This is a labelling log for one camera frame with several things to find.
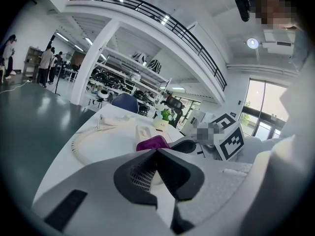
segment purple fabric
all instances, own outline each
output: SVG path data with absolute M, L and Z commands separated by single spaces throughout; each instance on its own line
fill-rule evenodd
M 166 140 L 162 136 L 154 136 L 146 141 L 140 142 L 137 145 L 136 151 L 141 151 L 151 148 L 170 148 Z

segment white pillar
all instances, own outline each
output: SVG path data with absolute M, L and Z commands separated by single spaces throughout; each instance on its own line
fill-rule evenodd
M 71 103 L 79 105 L 84 94 L 88 79 L 94 69 L 95 63 L 101 54 L 103 47 L 107 45 L 108 41 L 115 34 L 119 28 L 120 22 L 112 19 L 97 36 L 93 45 L 90 47 L 88 53 L 85 55 L 84 60 L 79 69 L 79 73 L 74 83 Z

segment small potted plant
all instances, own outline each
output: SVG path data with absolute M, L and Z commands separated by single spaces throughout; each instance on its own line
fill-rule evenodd
M 153 120 L 153 125 L 157 129 L 167 131 L 168 122 L 176 119 L 176 113 L 166 105 L 157 105 L 157 116 Z

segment blue chair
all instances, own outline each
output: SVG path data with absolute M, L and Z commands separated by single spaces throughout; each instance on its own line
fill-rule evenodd
M 113 99 L 112 105 L 133 113 L 138 113 L 139 111 L 137 99 L 128 93 L 122 93 L 121 95 L 117 96 L 115 99 Z

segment balcony railing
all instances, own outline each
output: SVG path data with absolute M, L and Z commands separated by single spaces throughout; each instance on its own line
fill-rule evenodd
M 196 39 L 196 37 L 180 22 L 175 18 L 162 11 L 161 9 L 155 7 L 142 0 L 95 0 L 100 2 L 114 3 L 132 10 L 136 10 L 161 24 L 163 24 L 167 29 L 175 33 L 179 38 L 181 38 L 205 63 L 211 73 L 214 75 L 215 79 L 219 83 L 221 89 L 224 91 L 227 83 L 219 70 L 217 64 L 212 59 L 208 51 L 203 47 L 203 45 Z

